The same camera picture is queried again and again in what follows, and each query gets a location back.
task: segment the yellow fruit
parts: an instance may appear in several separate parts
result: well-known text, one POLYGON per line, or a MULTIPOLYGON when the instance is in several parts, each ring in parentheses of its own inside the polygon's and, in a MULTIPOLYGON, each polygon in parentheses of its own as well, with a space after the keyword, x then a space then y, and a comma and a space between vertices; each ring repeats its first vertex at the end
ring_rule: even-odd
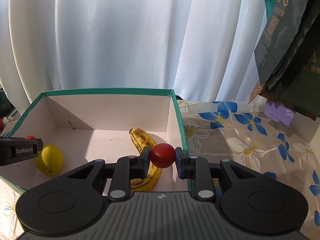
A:
POLYGON ((44 145, 38 157, 35 158, 37 168, 50 177, 60 171, 63 161, 63 153, 53 144, 44 145))
MULTIPOLYGON (((144 130, 139 128, 133 128, 129 131, 131 140, 134 146, 141 154, 145 146, 149 146, 152 149, 156 142, 148 135, 144 130)), ((151 162, 149 165, 148 175, 145 179, 132 179, 131 191, 151 191, 157 184, 162 169, 157 168, 151 162)))

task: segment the ripe banana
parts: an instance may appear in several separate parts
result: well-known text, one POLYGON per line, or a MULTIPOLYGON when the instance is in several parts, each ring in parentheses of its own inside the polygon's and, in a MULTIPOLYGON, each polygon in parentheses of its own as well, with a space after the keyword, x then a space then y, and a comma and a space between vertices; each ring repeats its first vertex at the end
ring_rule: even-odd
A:
MULTIPOLYGON (((144 130, 139 128, 133 128, 129 131, 131 140, 134 146, 141 154, 145 146, 149 146, 152 149, 156 142, 148 135, 144 130)), ((157 168, 151 162, 149 165, 148 175, 145 179, 132 179, 131 191, 151 191, 157 184, 162 169, 157 168)))

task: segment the red ball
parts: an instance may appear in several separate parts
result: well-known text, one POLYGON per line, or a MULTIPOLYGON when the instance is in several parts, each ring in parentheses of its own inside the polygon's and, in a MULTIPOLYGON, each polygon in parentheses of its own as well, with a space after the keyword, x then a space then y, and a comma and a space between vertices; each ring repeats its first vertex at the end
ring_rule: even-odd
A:
POLYGON ((174 148, 167 143, 159 143, 151 149, 150 161, 158 168, 170 167, 176 159, 174 148))

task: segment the tablecloth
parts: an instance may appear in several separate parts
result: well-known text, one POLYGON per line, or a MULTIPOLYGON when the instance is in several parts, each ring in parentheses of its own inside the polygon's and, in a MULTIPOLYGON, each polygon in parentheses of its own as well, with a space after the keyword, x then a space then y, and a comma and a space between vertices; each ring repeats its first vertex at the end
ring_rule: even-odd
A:
MULTIPOLYGON (((178 100, 178 105, 190 155, 214 163, 233 159, 297 189, 309 204, 301 233, 309 239, 320 239, 319 156, 293 127, 266 117, 264 103, 178 100)), ((15 214, 22 193, 0 180, 1 240, 14 240, 23 232, 15 214)))

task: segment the red fruit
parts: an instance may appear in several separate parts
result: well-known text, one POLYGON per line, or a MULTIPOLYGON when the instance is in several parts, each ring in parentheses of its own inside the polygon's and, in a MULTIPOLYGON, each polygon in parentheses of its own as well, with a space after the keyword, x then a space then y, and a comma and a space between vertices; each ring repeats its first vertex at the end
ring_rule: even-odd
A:
POLYGON ((176 158, 174 148, 167 143, 159 143, 151 149, 150 161, 158 168, 170 167, 176 158))

